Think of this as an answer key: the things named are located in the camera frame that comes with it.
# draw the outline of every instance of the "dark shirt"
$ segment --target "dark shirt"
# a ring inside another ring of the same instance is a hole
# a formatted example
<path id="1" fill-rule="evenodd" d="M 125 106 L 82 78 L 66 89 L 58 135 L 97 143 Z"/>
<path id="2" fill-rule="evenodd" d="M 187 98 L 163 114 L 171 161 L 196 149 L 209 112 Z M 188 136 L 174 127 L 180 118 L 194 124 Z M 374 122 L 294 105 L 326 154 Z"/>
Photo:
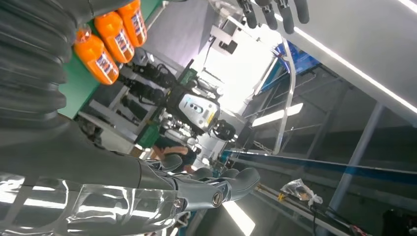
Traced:
<path id="1" fill-rule="evenodd" d="M 166 138 L 166 137 L 159 137 L 158 140 L 155 142 L 155 146 L 157 146 L 159 149 L 165 149 L 165 148 L 172 148 L 172 147 L 182 147 L 182 145 L 172 139 Z M 179 173 L 184 170 L 184 166 L 186 165 L 192 165 L 197 158 L 197 155 L 191 148 L 186 147 L 188 149 L 188 152 L 186 155 L 183 155 L 182 153 L 176 153 L 182 158 L 182 164 L 173 170 L 173 173 Z"/>

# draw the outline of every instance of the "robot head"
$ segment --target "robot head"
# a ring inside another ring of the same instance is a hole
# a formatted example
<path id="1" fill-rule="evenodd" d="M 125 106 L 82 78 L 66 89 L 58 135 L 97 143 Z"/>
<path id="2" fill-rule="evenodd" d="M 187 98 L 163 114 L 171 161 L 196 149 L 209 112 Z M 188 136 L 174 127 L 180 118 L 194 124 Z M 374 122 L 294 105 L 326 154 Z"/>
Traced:
<path id="1" fill-rule="evenodd" d="M 236 130 L 233 125 L 221 119 L 217 121 L 216 125 L 214 126 L 213 133 L 221 140 L 229 141 L 235 136 Z"/>

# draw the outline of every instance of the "person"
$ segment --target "person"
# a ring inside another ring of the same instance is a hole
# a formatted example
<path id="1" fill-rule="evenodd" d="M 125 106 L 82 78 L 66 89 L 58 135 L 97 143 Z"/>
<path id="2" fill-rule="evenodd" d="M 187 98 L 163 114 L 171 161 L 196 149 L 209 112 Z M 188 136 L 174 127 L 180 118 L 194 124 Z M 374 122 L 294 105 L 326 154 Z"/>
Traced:
<path id="1" fill-rule="evenodd" d="M 180 143 L 171 140 L 167 137 L 159 137 L 154 146 L 152 147 L 154 154 L 158 157 L 157 159 L 163 160 L 166 154 L 178 154 L 182 158 L 182 164 L 173 170 L 173 173 L 180 173 L 182 171 L 187 171 L 187 173 L 193 173 L 194 170 L 191 168 L 194 163 L 197 155 L 200 154 L 201 149 L 196 148 L 193 151 L 189 147 L 184 147 Z"/>

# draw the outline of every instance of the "plastic bag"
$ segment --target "plastic bag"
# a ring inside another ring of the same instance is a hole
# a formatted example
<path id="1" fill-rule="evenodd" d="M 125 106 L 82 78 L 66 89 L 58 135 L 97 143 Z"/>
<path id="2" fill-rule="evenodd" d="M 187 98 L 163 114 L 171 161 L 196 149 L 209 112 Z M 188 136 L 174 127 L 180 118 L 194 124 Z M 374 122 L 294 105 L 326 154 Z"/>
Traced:
<path id="1" fill-rule="evenodd" d="M 314 194 L 314 192 L 307 187 L 300 178 L 285 184 L 281 188 L 281 191 L 291 194 L 301 201 L 308 201 L 309 206 L 313 205 L 314 202 L 319 204 L 323 203 L 323 199 Z"/>

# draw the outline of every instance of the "bottle label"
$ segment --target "bottle label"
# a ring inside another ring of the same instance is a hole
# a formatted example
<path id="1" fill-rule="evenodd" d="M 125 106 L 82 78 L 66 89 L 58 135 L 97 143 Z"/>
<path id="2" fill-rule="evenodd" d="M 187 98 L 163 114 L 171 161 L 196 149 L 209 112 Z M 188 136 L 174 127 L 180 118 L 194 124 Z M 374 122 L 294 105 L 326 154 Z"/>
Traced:
<path id="1" fill-rule="evenodd" d="M 126 50 L 129 50 L 130 52 L 133 52 L 134 50 L 129 40 L 127 40 L 126 33 L 123 29 L 121 29 L 120 33 L 116 36 L 116 43 L 122 53 L 126 52 Z"/>
<path id="2" fill-rule="evenodd" d="M 142 14 L 141 11 L 137 11 L 135 15 L 132 17 L 133 27 L 135 27 L 136 35 L 141 34 L 144 32 L 144 23 L 141 21 Z"/>
<path id="3" fill-rule="evenodd" d="M 101 56 L 97 59 L 95 64 L 100 68 L 100 70 L 107 76 L 112 70 L 115 70 L 113 64 L 107 58 L 106 52 L 103 52 Z"/>

